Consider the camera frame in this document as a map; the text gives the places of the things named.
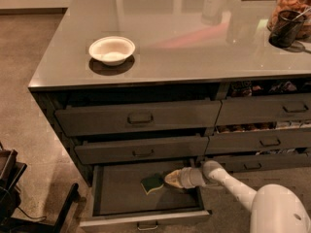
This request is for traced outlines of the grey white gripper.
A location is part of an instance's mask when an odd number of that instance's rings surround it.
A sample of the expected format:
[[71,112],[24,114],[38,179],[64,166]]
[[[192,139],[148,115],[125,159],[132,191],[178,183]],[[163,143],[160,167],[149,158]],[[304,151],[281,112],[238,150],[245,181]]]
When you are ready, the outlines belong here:
[[186,189],[195,188],[197,186],[204,187],[206,185],[201,170],[191,167],[172,171],[165,176],[164,181],[173,187]]

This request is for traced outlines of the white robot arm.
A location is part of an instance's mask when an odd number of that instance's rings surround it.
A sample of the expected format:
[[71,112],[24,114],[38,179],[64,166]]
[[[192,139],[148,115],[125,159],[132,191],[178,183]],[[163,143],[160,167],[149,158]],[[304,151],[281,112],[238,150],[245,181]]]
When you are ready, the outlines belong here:
[[222,185],[251,213],[250,233],[311,233],[311,219],[291,190],[274,183],[254,190],[231,176],[217,161],[206,161],[200,168],[174,170],[164,181],[185,189],[210,183]]

